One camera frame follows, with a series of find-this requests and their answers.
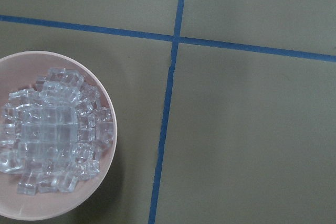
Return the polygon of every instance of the clear ice cube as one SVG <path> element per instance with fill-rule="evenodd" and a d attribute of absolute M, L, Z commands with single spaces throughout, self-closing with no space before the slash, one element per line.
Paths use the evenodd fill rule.
<path fill-rule="evenodd" d="M 43 159 L 26 159 L 24 171 L 28 173 L 41 173 L 43 171 Z"/>
<path fill-rule="evenodd" d="M 81 129 L 93 128 L 96 126 L 95 117 L 93 114 L 78 116 L 78 126 Z"/>
<path fill-rule="evenodd" d="M 14 173 L 22 168 L 23 161 L 17 157 L 17 150 L 0 152 L 0 172 Z"/>
<path fill-rule="evenodd" d="M 96 86 L 85 85 L 83 88 L 83 95 L 90 101 L 94 102 L 100 98 L 99 90 Z"/>
<path fill-rule="evenodd" d="M 113 141 L 114 127 L 112 122 L 96 123 L 96 141 Z"/>
<path fill-rule="evenodd" d="M 93 108 L 94 109 L 100 109 L 101 108 L 101 103 L 100 103 L 100 99 L 96 99 L 95 101 L 92 102 Z"/>
<path fill-rule="evenodd" d="M 87 99 L 79 101 L 76 106 L 77 115 L 86 115 L 90 114 L 93 110 L 92 103 L 89 102 Z"/>
<path fill-rule="evenodd" d="M 77 124 L 60 124 L 57 125 L 57 141 L 59 142 L 76 142 L 77 141 Z"/>
<path fill-rule="evenodd" d="M 40 96 L 44 99 L 47 97 L 60 97 L 65 88 L 66 86 L 60 82 L 46 81 L 43 83 Z"/>
<path fill-rule="evenodd" d="M 18 194 L 35 195 L 37 189 L 37 175 L 35 173 L 23 173 L 17 186 Z"/>
<path fill-rule="evenodd" d="M 44 173 L 53 173 L 56 172 L 56 159 L 46 158 L 43 163 L 43 172 Z"/>
<path fill-rule="evenodd" d="M 99 162 L 87 159 L 83 163 L 73 164 L 72 172 L 78 180 L 88 180 L 94 178 L 99 173 Z"/>
<path fill-rule="evenodd" d="M 37 189 L 43 193 L 55 193 L 57 188 L 53 187 L 51 183 L 58 176 L 58 173 L 40 173 L 37 177 Z"/>
<path fill-rule="evenodd" d="M 44 142 L 41 143 L 42 151 L 44 153 L 43 158 L 45 159 L 55 159 L 58 154 L 57 144 L 55 142 Z"/>
<path fill-rule="evenodd" d="M 9 103 L 17 108 L 21 105 L 29 104 L 29 93 L 35 91 L 34 89 L 22 89 L 17 92 L 9 94 Z"/>
<path fill-rule="evenodd" d="M 41 125 L 24 123 L 21 129 L 21 141 L 38 142 L 42 138 Z"/>
<path fill-rule="evenodd" d="M 16 139 L 15 124 L 0 124 L 0 145 L 12 145 Z"/>
<path fill-rule="evenodd" d="M 57 161 L 67 162 L 75 160 L 75 147 L 70 143 L 57 143 Z"/>
<path fill-rule="evenodd" d="M 43 105 L 45 102 L 43 100 L 43 97 L 41 97 L 41 92 L 32 91 L 29 96 L 29 103 L 34 105 Z"/>
<path fill-rule="evenodd" d="M 66 87 L 62 90 L 60 97 L 68 103 L 77 104 L 82 97 L 77 87 Z"/>
<path fill-rule="evenodd" d="M 46 80 L 59 82 L 62 80 L 65 72 L 66 72 L 65 68 L 50 68 L 48 70 Z"/>
<path fill-rule="evenodd" d="M 42 131 L 42 141 L 46 142 L 56 142 L 58 137 L 57 132 L 57 125 L 55 124 L 42 124 L 41 126 Z"/>
<path fill-rule="evenodd" d="M 112 122 L 112 112 L 110 108 L 101 107 L 92 111 L 95 115 L 96 122 Z"/>
<path fill-rule="evenodd" d="M 30 106 L 23 110 L 23 122 L 40 124 L 42 120 L 42 107 Z"/>
<path fill-rule="evenodd" d="M 84 83 L 84 77 L 77 70 L 66 70 L 61 82 L 70 87 L 77 87 L 80 89 Z"/>
<path fill-rule="evenodd" d="M 77 112 L 72 106 L 56 107 L 56 117 L 59 124 L 76 124 L 78 122 Z"/>
<path fill-rule="evenodd" d="M 96 161 L 100 161 L 101 157 L 103 156 L 104 150 L 107 149 L 108 147 L 110 147 L 110 142 L 107 144 L 103 144 L 103 143 L 97 144 L 96 143 L 92 159 Z"/>
<path fill-rule="evenodd" d="M 93 158 L 93 152 L 95 151 L 94 146 L 88 143 L 77 143 L 77 148 L 75 150 L 76 158 Z"/>
<path fill-rule="evenodd" d="M 73 173 L 60 173 L 51 182 L 51 186 L 56 187 L 61 193 L 71 193 L 74 191 L 78 178 Z"/>
<path fill-rule="evenodd" d="M 44 76 L 37 76 L 35 88 L 37 91 L 42 91 L 43 84 L 46 82 L 46 77 Z"/>
<path fill-rule="evenodd" d="M 19 107 L 16 107 L 14 111 L 14 121 L 15 122 L 24 122 L 24 111 L 29 108 L 29 104 L 24 104 Z"/>
<path fill-rule="evenodd" d="M 56 124 L 56 107 L 57 106 L 43 106 L 42 109 L 42 122 Z"/>
<path fill-rule="evenodd" d="M 94 141 L 96 137 L 95 128 L 79 129 L 78 130 L 78 142 L 80 143 L 90 143 Z"/>
<path fill-rule="evenodd" d="M 5 119 L 14 120 L 15 117 L 15 108 L 10 103 L 6 103 L 2 106 L 2 117 Z"/>
<path fill-rule="evenodd" d="M 18 157 L 19 158 L 43 158 L 44 154 L 41 150 L 41 145 L 36 142 L 20 142 L 18 143 Z"/>

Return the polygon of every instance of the blue grout line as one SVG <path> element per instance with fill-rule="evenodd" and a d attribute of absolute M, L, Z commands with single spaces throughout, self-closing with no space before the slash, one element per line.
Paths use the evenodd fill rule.
<path fill-rule="evenodd" d="M 155 224 L 155 219 L 156 219 L 156 210 L 157 210 L 157 203 L 159 199 L 162 164 L 163 164 L 163 156 L 164 156 L 164 145 L 165 145 L 166 136 L 167 136 L 170 104 L 171 104 L 173 84 L 174 84 L 174 72 L 175 72 L 175 67 L 176 67 L 178 44 L 179 44 L 180 33 L 181 33 L 183 8 L 184 8 L 184 0 L 178 0 L 176 18 L 175 18 L 175 27 L 174 27 L 174 37 L 173 37 L 172 50 L 171 50 L 171 65 L 168 70 L 167 86 L 166 86 L 166 93 L 165 93 L 165 98 L 164 98 L 164 108 L 163 108 L 163 115 L 162 115 L 162 122 L 161 122 L 160 140 L 159 140 L 159 146 L 158 146 L 158 157 L 157 157 L 158 159 L 157 159 L 155 173 L 154 173 L 154 182 L 153 182 L 153 190 L 152 190 L 151 206 L 150 206 L 149 217 L 148 217 L 148 224 Z"/>
<path fill-rule="evenodd" d="M 178 19 L 178 22 L 175 22 L 174 36 L 164 35 L 164 34 L 155 34 L 155 33 L 146 33 L 142 31 L 132 31 L 132 30 L 125 30 L 125 29 L 81 25 L 81 24 L 74 24 L 74 23 L 67 23 L 67 22 L 57 22 L 57 21 L 51 21 L 51 20 L 15 17 L 15 16 L 6 16 L 6 15 L 0 15 L 0 22 L 3 21 L 3 22 L 11 22 L 11 23 L 63 28 L 63 29 L 70 29 L 70 30 L 90 31 L 93 33 L 112 34 L 112 35 L 119 35 L 119 36 L 164 40 L 164 41 L 171 41 L 171 42 L 176 40 L 179 43 L 183 43 L 183 44 L 200 45 L 200 46 L 208 46 L 208 47 L 219 47 L 219 48 L 226 48 L 226 49 L 233 49 L 233 50 L 259 52 L 262 54 L 282 55 L 282 56 L 304 58 L 304 59 L 332 61 L 332 62 L 336 61 L 335 55 L 315 54 L 312 52 L 295 51 L 295 50 L 262 47 L 262 46 L 246 45 L 246 44 L 237 44 L 237 43 L 224 42 L 224 41 L 180 37 L 179 34 L 181 31 L 182 13 L 177 15 L 176 18 Z"/>
<path fill-rule="evenodd" d="M 101 26 L 81 25 L 81 24 L 73 24 L 73 23 L 67 23 L 67 22 L 58 22 L 58 21 L 35 19 L 35 18 L 24 18 L 24 17 L 0 15 L 0 21 L 64 28 L 64 29 L 79 30 L 79 31 L 90 31 L 93 33 L 113 34 L 113 35 L 144 38 L 144 39 L 173 41 L 173 36 L 171 35 L 145 33 L 142 31 L 131 31 L 131 30 L 124 30 L 124 29 L 101 27 Z"/>
<path fill-rule="evenodd" d="M 334 55 L 315 54 L 312 52 L 302 52 L 302 51 L 294 51 L 294 50 L 287 50 L 287 49 L 280 49 L 280 48 L 261 47 L 261 46 L 237 44 L 237 43 L 231 43 L 231 42 L 180 37 L 180 43 L 336 62 L 336 56 Z"/>

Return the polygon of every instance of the floor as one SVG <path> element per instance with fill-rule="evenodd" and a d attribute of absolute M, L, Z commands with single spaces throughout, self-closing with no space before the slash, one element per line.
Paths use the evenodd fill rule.
<path fill-rule="evenodd" d="M 334 0 L 0 0 L 0 57 L 71 57 L 117 114 L 101 186 L 38 223 L 335 223 L 335 17 Z"/>

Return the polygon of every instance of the pink bowl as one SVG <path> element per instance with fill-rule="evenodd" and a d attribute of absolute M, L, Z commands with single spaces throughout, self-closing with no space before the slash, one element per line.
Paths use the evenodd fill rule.
<path fill-rule="evenodd" d="M 38 75 L 46 76 L 50 67 L 77 69 L 90 85 L 97 86 L 101 103 L 113 114 L 115 141 L 100 160 L 100 173 L 93 179 L 79 182 L 73 193 L 37 193 L 34 196 L 16 193 L 18 176 L 0 173 L 0 215 L 18 220 L 42 220 L 64 214 L 89 198 L 107 174 L 117 143 L 117 121 L 107 91 L 94 74 L 75 60 L 53 52 L 28 51 L 0 59 L 0 106 L 8 101 L 8 94 L 32 87 Z"/>

